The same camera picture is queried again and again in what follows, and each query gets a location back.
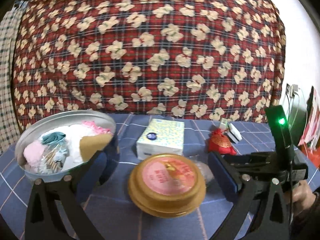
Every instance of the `green led light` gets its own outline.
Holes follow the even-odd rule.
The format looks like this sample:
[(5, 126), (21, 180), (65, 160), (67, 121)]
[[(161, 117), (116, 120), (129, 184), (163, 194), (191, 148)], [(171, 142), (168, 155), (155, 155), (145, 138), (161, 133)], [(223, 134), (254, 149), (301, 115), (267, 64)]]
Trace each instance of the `green led light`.
[(285, 119), (284, 119), (284, 118), (281, 118), (281, 119), (279, 120), (279, 124), (283, 125), (284, 123), (285, 123)]

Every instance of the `white box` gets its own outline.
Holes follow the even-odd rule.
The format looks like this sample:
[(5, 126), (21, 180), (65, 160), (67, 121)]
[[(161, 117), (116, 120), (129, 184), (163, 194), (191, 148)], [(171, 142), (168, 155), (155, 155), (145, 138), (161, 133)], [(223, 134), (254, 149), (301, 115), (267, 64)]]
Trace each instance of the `white box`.
[(139, 160), (159, 153), (182, 155), (184, 122), (152, 119), (137, 141)]

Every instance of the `pink fabric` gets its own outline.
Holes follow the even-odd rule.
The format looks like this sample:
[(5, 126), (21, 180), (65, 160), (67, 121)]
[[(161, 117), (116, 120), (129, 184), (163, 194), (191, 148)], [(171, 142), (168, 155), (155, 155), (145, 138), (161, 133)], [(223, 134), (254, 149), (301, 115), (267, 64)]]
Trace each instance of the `pink fabric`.
[(105, 133), (112, 133), (110, 129), (103, 128), (100, 126), (97, 126), (94, 121), (83, 121), (83, 125), (90, 127), (93, 129), (93, 131), (98, 135), (98, 134), (105, 134)]
[(38, 166), (45, 147), (40, 141), (36, 140), (24, 149), (23, 155), (31, 167)]

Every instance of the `golden round container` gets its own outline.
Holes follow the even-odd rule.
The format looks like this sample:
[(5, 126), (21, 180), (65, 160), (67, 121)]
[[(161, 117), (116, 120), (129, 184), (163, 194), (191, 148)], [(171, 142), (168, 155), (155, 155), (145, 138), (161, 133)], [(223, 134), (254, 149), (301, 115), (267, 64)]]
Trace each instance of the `golden round container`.
[(176, 154), (148, 157), (131, 172), (128, 191), (144, 212), (162, 218), (193, 212), (205, 196), (205, 181), (198, 167)]

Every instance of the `red floral quilt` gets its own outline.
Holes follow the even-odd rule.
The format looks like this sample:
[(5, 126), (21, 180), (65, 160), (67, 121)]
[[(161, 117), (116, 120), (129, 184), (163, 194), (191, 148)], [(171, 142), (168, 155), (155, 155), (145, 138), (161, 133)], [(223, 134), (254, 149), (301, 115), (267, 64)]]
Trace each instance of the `red floral quilt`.
[(265, 122), (285, 34), (271, 0), (31, 0), (14, 58), (19, 124), (76, 109)]

